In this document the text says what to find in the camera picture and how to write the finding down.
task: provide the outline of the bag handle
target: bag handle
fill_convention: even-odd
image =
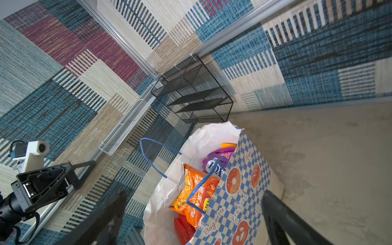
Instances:
[[[166,175],[164,175],[164,174],[162,174],[151,162],[150,162],[150,160],[146,157],[146,155],[144,154],[144,151],[143,151],[143,146],[142,146],[142,140],[150,140],[150,141],[152,141],[152,142],[155,142],[155,143],[157,143],[157,144],[160,144],[160,145],[163,145],[164,147],[166,147],[167,149],[169,149],[170,151],[172,151],[173,153],[178,153],[178,154],[180,154],[181,155],[181,153],[178,151],[178,150],[176,150],[176,149],[174,149],[173,147],[170,147],[170,146],[168,146],[168,145],[165,145],[165,144],[162,144],[161,142],[158,142],[158,141],[156,141],[156,140],[153,140],[153,139],[150,139],[150,138],[141,138],[140,139],[140,141],[139,141],[139,144],[140,144],[140,149],[141,149],[141,151],[142,151],[142,155],[144,156],[144,158],[147,160],[147,162],[153,167],[153,169],[155,169],[160,175],[162,175],[163,177],[165,177],[166,179],[167,179],[167,176]]]
[[[186,203],[187,203],[189,206],[191,206],[192,208],[196,209],[197,211],[199,211],[199,212],[202,213],[203,215],[205,214],[205,212],[204,212],[203,210],[201,210],[198,206],[196,206],[196,205],[194,205],[193,203],[191,203],[190,199],[191,199],[191,197],[193,197],[193,196],[196,194],[197,190],[198,190],[202,185],[204,185],[204,184],[207,182],[207,180],[208,180],[208,179],[211,177],[211,175],[215,172],[215,169],[218,167],[218,164],[219,164],[219,163],[220,163],[220,161],[219,161],[219,159],[218,159],[218,160],[216,160],[216,161],[212,164],[212,166],[211,166],[211,171],[210,171],[206,176],[204,176],[204,178],[200,181],[200,183],[198,183],[198,185],[193,189],[193,191],[192,191],[191,194],[188,196],[187,201],[186,201]]]

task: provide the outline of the purple snack bag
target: purple snack bag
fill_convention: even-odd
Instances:
[[[215,162],[215,159],[218,159],[220,164],[218,165],[218,169],[215,170],[215,173],[221,177],[221,174],[226,170],[227,164],[235,150],[235,147],[228,147],[208,154],[203,160],[203,172],[209,173],[211,171],[212,163]]]

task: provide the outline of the checkered pattern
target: checkered pattern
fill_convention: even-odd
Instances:
[[[251,176],[252,170],[256,164],[260,166],[261,176],[258,186],[253,189]],[[225,183],[227,173],[233,168],[237,168],[241,172],[241,187],[237,194],[231,195],[226,191]],[[253,244],[252,240],[256,237],[257,229],[262,220],[262,214],[258,210],[261,210],[261,198],[270,183],[270,175],[271,170],[267,162],[242,130],[237,149],[231,157],[226,172],[218,184],[206,214],[199,224],[199,229],[197,229],[194,238],[188,242],[188,245],[212,244],[217,238],[222,238],[222,243],[224,244],[231,244],[231,240],[237,231],[237,226],[243,220],[245,220],[250,227],[248,238],[244,245]],[[238,214],[235,221],[232,222],[230,218],[237,210],[242,197],[246,198],[242,211]],[[212,225],[222,207],[225,207],[225,211],[216,224],[216,230],[210,232],[207,236],[204,236],[204,229],[207,229]]]

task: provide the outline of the black metal rack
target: black metal rack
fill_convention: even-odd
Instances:
[[[198,56],[185,69],[159,79],[151,93],[185,123],[219,123],[229,118],[233,100]]]

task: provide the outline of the patterned fabric wall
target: patterned fabric wall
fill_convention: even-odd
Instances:
[[[0,33],[0,191],[7,196],[17,174],[16,162],[7,157],[12,141],[48,141],[45,166],[85,162],[154,80],[76,0],[40,0],[1,20]],[[180,149],[193,126],[155,101],[115,154],[101,156],[83,188],[71,194],[31,244],[55,243],[125,189],[121,244],[130,229],[143,226],[145,205],[161,179],[142,158],[140,138]],[[146,152],[161,171],[174,158],[151,143]],[[22,232],[34,221],[20,223]],[[13,244],[13,238],[0,244]]]
[[[97,8],[159,72],[264,0],[97,0]],[[392,93],[389,0],[305,0],[205,59],[232,111]]]

